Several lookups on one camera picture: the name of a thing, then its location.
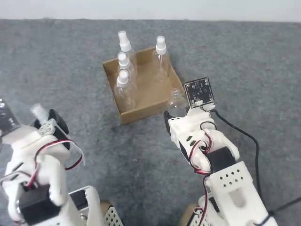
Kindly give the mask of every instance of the white wire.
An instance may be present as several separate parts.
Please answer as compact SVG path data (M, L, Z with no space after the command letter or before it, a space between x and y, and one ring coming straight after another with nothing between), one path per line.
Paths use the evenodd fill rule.
M47 145L45 148L43 148L40 153L46 149L46 148L49 148L49 147L52 147L52 146L55 146L55 145L58 145L58 144L63 144L63 143L70 143L70 144L73 144L78 152L83 156L82 158L82 161L83 161L83 165L85 166L86 165L86 158L85 158L85 155L84 155L84 152L81 150L81 148L73 141L73 140L61 140L61 141L54 141L55 143L54 144L51 144L51 145Z

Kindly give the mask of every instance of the perforated metal plate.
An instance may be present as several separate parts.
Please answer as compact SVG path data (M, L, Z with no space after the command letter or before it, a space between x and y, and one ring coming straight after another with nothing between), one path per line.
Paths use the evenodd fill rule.
M123 223L118 216L118 213L114 207L110 207L108 212L104 216L104 225L106 226L123 226Z
M201 215L198 215L198 214L193 214L193 217L190 221L189 226L199 226L199 223L201 221ZM205 219L203 220L203 223L201 224L201 226L214 226L212 223L210 223L208 221L207 214L206 214Z

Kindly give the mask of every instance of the white spray nozzle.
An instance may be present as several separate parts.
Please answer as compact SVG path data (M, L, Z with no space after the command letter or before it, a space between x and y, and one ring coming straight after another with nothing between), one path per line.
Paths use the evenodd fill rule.
M127 70L121 70L119 72L116 83L119 87L127 86L127 83L128 83L128 71Z
M117 58L118 58L119 66L123 69L127 69L128 66L130 65L130 59L126 55L126 53L124 52L118 53Z
M35 104L31 107L30 111L39 120L40 124L43 125L48 121L49 112L46 111L40 104Z
M160 55L167 52L164 36L157 37L156 52Z
M118 32L120 49L123 52L128 52L132 49L131 43L127 38L125 31Z

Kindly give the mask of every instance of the black cable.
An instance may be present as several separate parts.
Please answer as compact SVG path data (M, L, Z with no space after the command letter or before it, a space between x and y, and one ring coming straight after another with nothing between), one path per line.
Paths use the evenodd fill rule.
M258 164L258 159L259 159L259 144L258 144L258 141L250 134L248 134L247 132L244 132L242 129L232 125L230 122L228 122L226 119L224 119L218 112L217 110L213 109L211 110L211 112L214 112L216 114L217 117L219 117L221 120L223 120L226 124L228 124L229 126L231 126L232 128L236 129L237 131L243 133L244 135L246 135L247 137L251 138L254 143L256 144L256 155L255 155L255 170L256 170L256 182L257 182L257 190L258 190L258 194L262 200L262 202L264 203L263 201L263 198L262 198L262 192L261 192L261 184L260 184L260 174L259 174L259 164ZM254 224L255 226L263 226L265 223L267 223L267 221L272 217L274 216L277 212L280 212L286 208L289 208L295 204L297 204L298 202L301 202L301 197L299 198L296 198L282 206L279 206L277 207L276 209L274 210L271 210L269 211L268 213L268 216L260 223L260 224Z
M293 206L294 204L298 203L298 202L301 202L301 197L297 198L297 199L294 199L282 206L279 206L277 207L276 209L274 210L271 210L269 211L269 215L260 223L260 224L254 224L255 226L263 226L265 223L267 223L267 221L272 217L274 216L277 212L280 212L286 208L289 208L291 206Z
M202 125L203 125L204 123L210 123L210 124L214 125L215 130L217 130L217 126L216 126L213 122L211 122L211 121L204 121L204 122L202 122L202 123L200 124L200 126L199 126L199 128L200 128L201 130L203 130Z
M260 173L259 173L259 164L258 164L258 159L259 159L259 144L258 141L250 134L248 134L247 132L244 132L242 129L232 125L230 122L228 122L226 119L224 119L218 112L217 110L213 109L211 110L211 112L214 112L216 114L217 117L219 117L221 120L223 120L226 124L228 124L229 126L231 126L232 128L236 129L237 131L241 132L242 134L246 135L247 137L251 138L255 145L256 145L256 154L255 154L255 171L256 171L256 183L257 183L257 191L258 191L258 195L261 198L263 204L264 204L264 200L262 197L262 191L261 191L261 184L260 184Z

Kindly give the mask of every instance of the white wall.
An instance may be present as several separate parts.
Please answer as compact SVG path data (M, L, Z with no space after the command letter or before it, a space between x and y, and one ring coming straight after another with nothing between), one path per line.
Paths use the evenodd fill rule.
M301 22L301 0L0 0L0 18L45 17Z

